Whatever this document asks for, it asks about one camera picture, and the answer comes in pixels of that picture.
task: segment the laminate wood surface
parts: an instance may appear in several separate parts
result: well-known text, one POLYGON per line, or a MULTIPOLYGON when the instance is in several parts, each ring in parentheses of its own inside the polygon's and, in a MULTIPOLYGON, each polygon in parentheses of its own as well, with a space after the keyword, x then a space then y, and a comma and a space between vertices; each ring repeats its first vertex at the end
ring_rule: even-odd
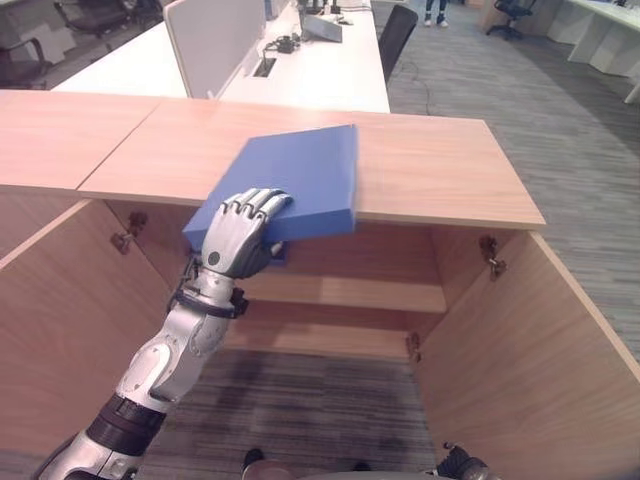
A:
POLYGON ((501 256, 507 273, 478 277, 420 349, 435 443, 503 478, 637 478, 640 366, 539 234, 501 256))
POLYGON ((88 425, 162 325, 169 289, 120 225, 83 200, 0 260, 0 449, 49 454, 88 425))
POLYGON ((405 312, 252 302, 225 348, 407 360, 405 312))
POLYGON ((387 282, 328 275, 261 273, 237 282, 247 298, 342 307, 443 313, 440 285, 387 282))
POLYGON ((71 196, 0 192, 0 258, 77 201, 71 196))
POLYGON ((148 220, 135 242, 171 287, 177 285, 188 261, 189 242, 182 229, 196 211, 195 207, 112 200, 107 205, 123 228, 132 212, 144 212, 148 220))
POLYGON ((430 228, 357 222, 353 234, 288 243, 270 271, 439 285, 430 228))
POLYGON ((3 91, 0 185, 75 190, 156 98, 3 91))
POLYGON ((536 228, 544 223, 480 120, 165 100, 82 195, 199 205, 247 139, 355 123, 363 220, 536 228))

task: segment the cabinet door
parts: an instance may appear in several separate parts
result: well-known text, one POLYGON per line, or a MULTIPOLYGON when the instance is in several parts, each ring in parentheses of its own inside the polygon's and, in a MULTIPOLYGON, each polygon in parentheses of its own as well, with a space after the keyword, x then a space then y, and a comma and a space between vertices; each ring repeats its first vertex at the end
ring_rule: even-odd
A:
POLYGON ((50 452, 87 426, 164 320, 169 288, 81 201, 0 260, 0 449, 50 452))
POLYGON ((638 363, 538 234, 499 258, 508 271, 480 275, 420 347, 434 443, 505 479, 640 478, 638 363))
POLYGON ((77 201, 73 197, 0 192, 0 258, 77 201))

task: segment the shoe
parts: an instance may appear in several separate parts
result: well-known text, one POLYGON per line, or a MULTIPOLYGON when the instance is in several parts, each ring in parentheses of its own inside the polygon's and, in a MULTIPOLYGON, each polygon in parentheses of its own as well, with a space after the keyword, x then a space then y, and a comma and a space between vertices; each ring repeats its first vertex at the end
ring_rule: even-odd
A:
POLYGON ((249 465, 259 460, 264 460, 264 453, 259 448, 252 448, 244 456, 244 462, 242 463, 242 471, 244 472, 249 465))
POLYGON ((352 471, 353 472, 370 472, 371 466, 367 462, 358 462, 353 466, 352 471))

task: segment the robot forearm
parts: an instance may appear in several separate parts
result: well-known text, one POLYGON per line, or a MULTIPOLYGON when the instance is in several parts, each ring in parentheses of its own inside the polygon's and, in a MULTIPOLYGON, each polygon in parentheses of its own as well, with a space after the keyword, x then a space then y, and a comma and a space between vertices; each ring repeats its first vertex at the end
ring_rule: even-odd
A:
POLYGON ((217 308, 232 316, 233 282, 203 272, 198 284, 211 276, 218 282, 211 293, 217 295, 202 299, 202 295, 182 293, 191 302, 207 303, 200 309, 192 308, 195 303, 190 307, 177 303, 171 309, 162 329, 138 350, 92 424, 40 479, 133 478, 166 413, 191 390, 211 354, 223 343, 230 319, 199 310, 217 308), (214 299, 220 306, 214 305, 214 299))

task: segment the blue book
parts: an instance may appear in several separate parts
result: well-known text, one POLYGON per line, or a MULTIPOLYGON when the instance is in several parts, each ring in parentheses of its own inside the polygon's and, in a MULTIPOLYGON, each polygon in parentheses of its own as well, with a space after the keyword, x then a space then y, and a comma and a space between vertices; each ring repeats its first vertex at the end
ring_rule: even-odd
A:
POLYGON ((268 242, 352 233, 357 158, 355 125, 251 138, 183 233, 200 251, 220 204, 251 187, 293 197, 270 221, 268 242))

